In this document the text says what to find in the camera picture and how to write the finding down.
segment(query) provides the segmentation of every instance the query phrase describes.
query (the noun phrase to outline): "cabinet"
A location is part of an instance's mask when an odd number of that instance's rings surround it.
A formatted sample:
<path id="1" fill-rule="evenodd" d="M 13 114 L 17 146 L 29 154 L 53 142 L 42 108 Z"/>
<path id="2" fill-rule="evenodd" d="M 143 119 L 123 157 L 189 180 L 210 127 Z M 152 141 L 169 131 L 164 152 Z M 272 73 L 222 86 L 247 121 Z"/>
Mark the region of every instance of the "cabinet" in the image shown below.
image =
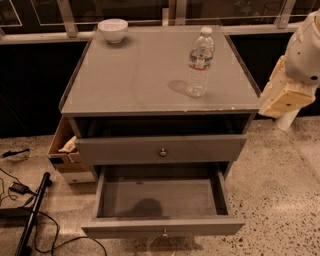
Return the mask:
<path id="1" fill-rule="evenodd" d="M 97 177 L 90 237 L 235 234 L 224 181 L 258 111 L 258 89 L 228 38 L 207 94 L 185 93 L 200 27 L 130 27 L 120 44 L 97 31 L 62 98 L 77 149 Z"/>

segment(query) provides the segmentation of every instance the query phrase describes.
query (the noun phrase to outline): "open bottom drawer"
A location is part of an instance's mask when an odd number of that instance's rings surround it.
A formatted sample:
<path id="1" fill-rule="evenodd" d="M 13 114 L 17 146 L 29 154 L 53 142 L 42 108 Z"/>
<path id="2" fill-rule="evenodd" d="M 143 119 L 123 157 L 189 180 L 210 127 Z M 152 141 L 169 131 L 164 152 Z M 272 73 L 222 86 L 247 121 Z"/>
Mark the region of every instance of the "open bottom drawer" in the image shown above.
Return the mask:
<path id="1" fill-rule="evenodd" d="M 224 179 L 212 163 L 104 166 L 91 222 L 92 238 L 233 235 Z"/>

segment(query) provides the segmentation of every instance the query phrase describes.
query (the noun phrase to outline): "cardboard box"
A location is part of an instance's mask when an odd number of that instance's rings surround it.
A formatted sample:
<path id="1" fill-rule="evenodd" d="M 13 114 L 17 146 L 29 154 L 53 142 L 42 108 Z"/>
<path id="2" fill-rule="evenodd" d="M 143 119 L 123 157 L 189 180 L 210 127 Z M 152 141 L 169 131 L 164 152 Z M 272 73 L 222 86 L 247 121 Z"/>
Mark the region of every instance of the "cardboard box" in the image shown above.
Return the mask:
<path id="1" fill-rule="evenodd" d="M 68 119 L 61 118 L 48 152 L 48 158 L 62 176 L 68 177 L 66 178 L 68 183 L 95 182 L 90 167 L 82 163 L 77 151 L 72 153 L 58 152 L 73 136 L 74 133 Z"/>

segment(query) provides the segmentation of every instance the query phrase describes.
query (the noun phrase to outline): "speckled floor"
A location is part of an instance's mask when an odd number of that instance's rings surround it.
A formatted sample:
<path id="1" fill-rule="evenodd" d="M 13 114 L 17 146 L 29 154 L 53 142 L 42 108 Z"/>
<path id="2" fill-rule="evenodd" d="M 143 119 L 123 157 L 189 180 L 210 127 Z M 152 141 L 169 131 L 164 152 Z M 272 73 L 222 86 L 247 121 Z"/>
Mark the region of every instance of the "speckled floor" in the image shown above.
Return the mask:
<path id="1" fill-rule="evenodd" d="M 183 237 L 170 240 L 174 251 L 153 252 L 154 239 L 99 240 L 108 255 L 320 255 L 320 117 L 295 120 L 287 132 L 271 120 L 255 120 L 248 141 L 226 180 L 235 216 L 246 224 L 234 236 Z M 47 159 L 53 136 L 0 139 L 0 153 L 30 147 L 25 155 L 0 159 L 0 167 L 36 189 L 42 174 L 51 173 L 41 211 L 60 224 L 56 245 L 83 235 L 81 223 L 90 220 L 96 185 L 68 185 Z M 13 181 L 3 173 L 5 195 Z M 15 202 L 2 201 L 1 208 L 20 206 L 28 196 Z M 0 226 L 0 255 L 14 255 L 22 227 Z M 55 226 L 39 218 L 38 247 L 48 250 Z M 33 250 L 31 255 L 41 255 Z M 89 239 L 75 241 L 56 250 L 55 255 L 103 255 Z"/>

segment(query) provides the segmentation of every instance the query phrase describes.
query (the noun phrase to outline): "plastic bottle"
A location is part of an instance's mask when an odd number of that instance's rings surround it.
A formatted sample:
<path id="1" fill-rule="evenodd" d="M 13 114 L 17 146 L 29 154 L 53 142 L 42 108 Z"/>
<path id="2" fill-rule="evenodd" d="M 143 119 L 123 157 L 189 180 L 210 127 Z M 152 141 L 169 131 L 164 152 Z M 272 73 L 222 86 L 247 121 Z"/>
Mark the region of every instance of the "plastic bottle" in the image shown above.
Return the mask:
<path id="1" fill-rule="evenodd" d="M 209 68 L 214 53 L 212 29 L 202 27 L 200 35 L 194 40 L 189 57 L 189 81 L 187 93 L 192 97 L 200 97 L 206 93 Z"/>

